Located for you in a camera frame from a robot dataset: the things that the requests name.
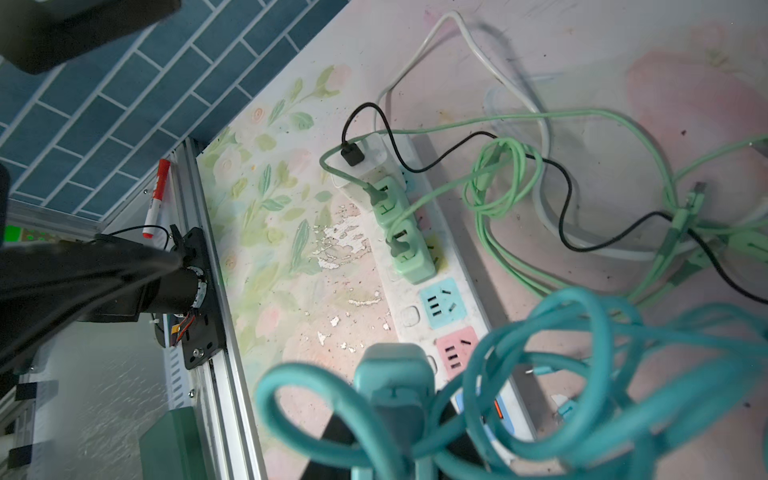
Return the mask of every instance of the blue brick wall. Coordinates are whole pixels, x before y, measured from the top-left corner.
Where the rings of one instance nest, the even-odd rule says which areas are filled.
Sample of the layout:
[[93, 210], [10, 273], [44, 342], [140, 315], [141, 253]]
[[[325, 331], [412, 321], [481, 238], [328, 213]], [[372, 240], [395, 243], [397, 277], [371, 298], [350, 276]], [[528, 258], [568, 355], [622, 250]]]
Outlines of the blue brick wall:
[[103, 220], [185, 137], [209, 142], [347, 0], [183, 0], [40, 75], [0, 58], [11, 198]]

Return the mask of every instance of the red and white marker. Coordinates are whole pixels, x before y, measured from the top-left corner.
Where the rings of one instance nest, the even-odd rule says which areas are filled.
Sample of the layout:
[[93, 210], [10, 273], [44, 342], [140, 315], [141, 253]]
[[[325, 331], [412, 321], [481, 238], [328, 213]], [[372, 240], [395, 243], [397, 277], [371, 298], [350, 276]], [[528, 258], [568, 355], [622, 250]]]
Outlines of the red and white marker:
[[[157, 215], [160, 213], [160, 205], [163, 203], [163, 192], [165, 192], [165, 182], [168, 180], [168, 169], [170, 168], [170, 161], [161, 158], [160, 165], [157, 167], [157, 184], [154, 186], [154, 193], [152, 194], [152, 201], [149, 203], [149, 211], [147, 212], [147, 219], [144, 221], [144, 225], [157, 225]], [[142, 230], [144, 238], [152, 238], [155, 230], [152, 227], [145, 227]]]

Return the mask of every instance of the white cable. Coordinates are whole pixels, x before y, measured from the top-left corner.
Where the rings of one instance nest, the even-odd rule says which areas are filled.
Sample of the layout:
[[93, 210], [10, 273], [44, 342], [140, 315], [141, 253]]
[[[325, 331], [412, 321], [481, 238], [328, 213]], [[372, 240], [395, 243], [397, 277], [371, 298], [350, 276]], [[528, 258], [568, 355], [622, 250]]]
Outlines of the white cable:
[[[416, 51], [415, 54], [411, 57], [411, 59], [408, 61], [405, 67], [402, 68], [402, 70], [397, 74], [395, 77], [395, 80], [384, 87], [384, 89], [381, 91], [379, 96], [376, 99], [376, 104], [378, 104], [382, 98], [384, 98], [384, 95], [386, 95], [388, 92], [390, 92], [401, 80], [403, 77], [406, 76], [406, 74], [413, 68], [413, 66], [419, 61], [422, 54], [424, 53], [424, 50], [426, 50], [427, 45], [429, 45], [429, 42], [432, 41], [432, 39], [435, 37], [435, 34], [440, 29], [442, 24], [444, 24], [446, 21], [448, 21], [449, 18], [452, 18], [454, 22], [456, 22], [459, 31], [462, 33], [462, 37], [464, 37], [464, 40], [467, 42], [467, 46], [469, 46], [469, 49], [472, 51], [473, 54], [475, 54], [475, 57], [478, 58], [478, 60], [485, 66], [485, 68], [488, 69], [488, 71], [491, 72], [491, 74], [499, 80], [504, 87], [510, 91], [522, 104], [530, 111], [531, 113], [541, 113], [541, 110], [539, 110], [538, 106], [536, 105], [536, 102], [534, 102], [529, 96], [526, 95], [525, 92], [523, 92], [522, 89], [520, 89], [517, 85], [512, 83], [512, 81], [505, 77], [504, 74], [502, 74], [498, 68], [496, 68], [495, 65], [493, 65], [493, 62], [490, 58], [485, 56], [485, 54], [480, 50], [480, 47], [475, 43], [475, 39], [472, 38], [472, 34], [469, 33], [469, 30], [467, 29], [467, 25], [464, 23], [464, 19], [462, 16], [456, 12], [455, 10], [451, 10], [450, 12], [443, 15], [438, 22], [435, 24], [434, 27], [432, 27], [432, 30], [429, 32], [429, 35], [427, 35], [427, 38], [425, 38], [424, 42], [422, 42], [422, 45], [419, 47], [419, 50]], [[376, 130], [376, 115], [373, 115], [373, 130]], [[550, 133], [549, 133], [549, 126], [547, 125], [547, 122], [542, 118], [537, 121], [539, 131], [541, 132], [541, 156], [544, 158], [549, 158], [550, 154]], [[557, 238], [560, 237], [560, 233], [558, 231], [558, 223], [559, 223], [559, 216], [552, 210], [552, 208], [549, 205], [549, 202], [547, 202], [547, 199], [544, 196], [544, 189], [542, 188], [542, 185], [544, 183], [544, 177], [547, 173], [547, 165], [544, 165], [544, 170], [541, 173], [541, 176], [539, 177], [538, 181], [534, 185], [533, 188], [533, 203], [534, 203], [534, 210], [536, 212], [536, 215], [538, 216], [538, 219], [541, 221], [541, 223], [545, 226], [547, 230], [549, 230], [553, 235], [555, 235]], [[765, 214], [768, 213], [768, 203], [763, 202], [758, 208], [752, 212], [751, 214], [747, 215], [744, 219], [742, 219], [740, 222], [737, 222], [737, 225], [746, 223], [748, 221], [754, 220], [755, 217], [760, 218], [765, 216]], [[573, 243], [574, 245], [577, 245], [579, 247], [591, 247], [593, 245], [597, 245], [598, 243], [602, 243], [604, 240], [602, 240], [600, 237], [585, 232], [581, 229], [578, 229], [577, 227], [569, 224], [565, 224], [563, 227], [564, 233], [568, 236], [568, 241]], [[582, 238], [587, 237], [590, 240], [582, 240]], [[696, 242], [693, 240], [688, 240], [686, 242], [680, 243], [677, 246], [677, 249], [675, 250], [675, 254], [678, 255], [680, 253], [685, 253], [687, 251], [691, 251], [694, 248], [698, 247]], [[599, 250], [595, 250], [594, 253], [596, 255], [600, 255], [602, 257], [610, 257], [610, 258], [616, 258], [621, 260], [632, 260], [636, 262], [646, 262], [646, 261], [652, 261], [656, 256], [656, 250], [632, 250], [632, 249], [623, 249], [623, 248], [616, 248], [616, 247], [606, 247]]]

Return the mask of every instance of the teal cable connector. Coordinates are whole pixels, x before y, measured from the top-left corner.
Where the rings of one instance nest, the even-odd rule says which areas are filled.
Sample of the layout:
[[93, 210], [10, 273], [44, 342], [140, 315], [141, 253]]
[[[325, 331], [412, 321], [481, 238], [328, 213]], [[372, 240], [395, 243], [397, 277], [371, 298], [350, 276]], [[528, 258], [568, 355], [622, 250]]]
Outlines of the teal cable connector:
[[[628, 323], [617, 322], [616, 312], [626, 317]], [[752, 343], [700, 333], [734, 321], [750, 327], [761, 341]], [[533, 335], [551, 329], [591, 332], [594, 345], [591, 361], [525, 351]], [[413, 445], [398, 446], [388, 427], [376, 417], [373, 407], [360, 393], [316, 366], [289, 363], [272, 368], [257, 387], [256, 406], [265, 426], [291, 448], [326, 465], [374, 468], [377, 478], [382, 480], [405, 478], [405, 472], [412, 471], [421, 458], [432, 458], [442, 471], [456, 480], [541, 478], [518, 477], [501, 462], [485, 435], [483, 416], [496, 439], [514, 455], [535, 461], [559, 458], [572, 468], [569, 473], [550, 478], [652, 478], [659, 459], [717, 421], [764, 375], [768, 359], [768, 345], [764, 342], [767, 330], [768, 320], [722, 303], [691, 310], [664, 328], [648, 327], [625, 299], [568, 288], [548, 296], [526, 321], [493, 330], [480, 341], [463, 374], [432, 397], [425, 412], [425, 434]], [[614, 347], [617, 336], [630, 340]], [[717, 349], [722, 355], [635, 402], [627, 394], [627, 388], [639, 365], [653, 351], [672, 344]], [[626, 355], [616, 369], [614, 356], [619, 352]], [[494, 415], [486, 415], [519, 364], [567, 369], [586, 379], [578, 408], [571, 412], [568, 421], [554, 435], [536, 442], [512, 437]], [[318, 392], [345, 420], [360, 447], [314, 439], [291, 424], [275, 398], [282, 386], [303, 386]], [[439, 425], [440, 414], [460, 389], [464, 412]], [[469, 434], [490, 472], [456, 458], [446, 449], [463, 432]], [[634, 447], [617, 456], [627, 445]], [[768, 448], [764, 445], [763, 449], [768, 468]]]

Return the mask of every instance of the cable connector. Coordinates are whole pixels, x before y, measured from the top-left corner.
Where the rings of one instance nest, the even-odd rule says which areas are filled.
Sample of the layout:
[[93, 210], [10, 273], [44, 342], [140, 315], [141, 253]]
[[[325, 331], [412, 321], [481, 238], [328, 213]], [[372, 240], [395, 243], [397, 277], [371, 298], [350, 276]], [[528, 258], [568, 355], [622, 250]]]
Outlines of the cable connector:
[[360, 147], [358, 147], [357, 144], [351, 144], [349, 142], [344, 142], [341, 145], [341, 156], [344, 157], [344, 160], [350, 167], [354, 167], [366, 159], [366, 156], [362, 150], [360, 150]]

